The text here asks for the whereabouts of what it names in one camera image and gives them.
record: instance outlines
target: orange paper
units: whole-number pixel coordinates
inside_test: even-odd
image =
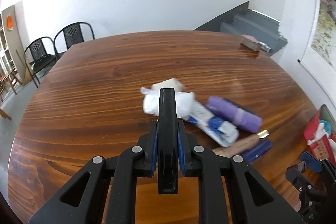
[[[14,27],[13,18],[12,18],[12,16],[8,16],[7,17],[7,29],[11,30],[11,29],[13,29],[13,27]]]

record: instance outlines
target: brown label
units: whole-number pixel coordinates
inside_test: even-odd
[[[318,160],[324,160],[329,158],[329,153],[323,140],[317,141],[317,146],[313,149],[313,152]]]

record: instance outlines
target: gray floor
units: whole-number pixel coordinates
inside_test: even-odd
[[[25,86],[16,84],[15,90],[17,95],[15,95],[12,90],[8,93],[4,91],[2,93],[4,102],[0,102],[1,109],[12,118],[10,121],[0,117],[0,191],[7,201],[7,172],[13,140],[28,103],[36,91],[36,86],[31,81]]]

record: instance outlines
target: stair step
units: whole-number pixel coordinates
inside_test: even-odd
[[[220,25],[220,32],[223,33],[233,33],[233,34],[241,34],[236,28],[234,28],[231,24],[222,22]]]
[[[248,10],[244,17],[268,30],[273,33],[278,33],[279,22],[273,20],[265,15],[259,14],[255,11]]]
[[[272,33],[268,29],[246,19],[241,15],[235,15],[232,25],[241,34],[251,35],[257,40],[270,46],[272,50],[268,53],[269,56],[271,56],[287,44],[287,41],[285,39],[282,39],[277,34]]]

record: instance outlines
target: purple plastic bag roll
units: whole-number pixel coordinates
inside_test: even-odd
[[[261,123],[263,122],[257,115],[243,110],[235,104],[217,96],[209,97],[206,108],[216,116],[251,133],[258,133]]]

